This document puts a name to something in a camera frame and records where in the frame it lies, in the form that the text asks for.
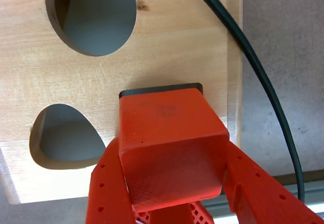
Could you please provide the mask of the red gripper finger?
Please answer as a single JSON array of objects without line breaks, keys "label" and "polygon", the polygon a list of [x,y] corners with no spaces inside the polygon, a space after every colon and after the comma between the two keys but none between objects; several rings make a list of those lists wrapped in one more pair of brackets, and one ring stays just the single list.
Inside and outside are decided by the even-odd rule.
[{"label": "red gripper finger", "polygon": [[135,222],[115,138],[91,173],[86,223]]},{"label": "red gripper finger", "polygon": [[239,223],[323,223],[236,145],[226,155],[223,188]]}]

